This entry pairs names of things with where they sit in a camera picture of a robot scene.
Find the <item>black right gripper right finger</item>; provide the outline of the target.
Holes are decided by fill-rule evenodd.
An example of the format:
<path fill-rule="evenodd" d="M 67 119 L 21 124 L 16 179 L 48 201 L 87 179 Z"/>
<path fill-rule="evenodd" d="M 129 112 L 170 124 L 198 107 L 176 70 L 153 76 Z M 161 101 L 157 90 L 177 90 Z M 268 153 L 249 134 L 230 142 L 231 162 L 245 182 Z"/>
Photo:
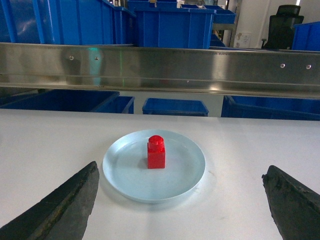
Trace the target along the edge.
<path fill-rule="evenodd" d="M 271 216 L 284 240 L 320 238 L 320 195 L 271 165 L 262 176 Z"/>

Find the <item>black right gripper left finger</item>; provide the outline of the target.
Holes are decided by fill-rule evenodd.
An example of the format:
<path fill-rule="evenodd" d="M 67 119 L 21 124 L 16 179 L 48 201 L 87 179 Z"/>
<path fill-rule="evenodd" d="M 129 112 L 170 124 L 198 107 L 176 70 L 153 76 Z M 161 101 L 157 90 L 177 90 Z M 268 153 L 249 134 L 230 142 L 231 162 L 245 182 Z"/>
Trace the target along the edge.
<path fill-rule="evenodd" d="M 92 213 L 100 173 L 90 162 L 0 229 L 2 240 L 81 240 Z"/>

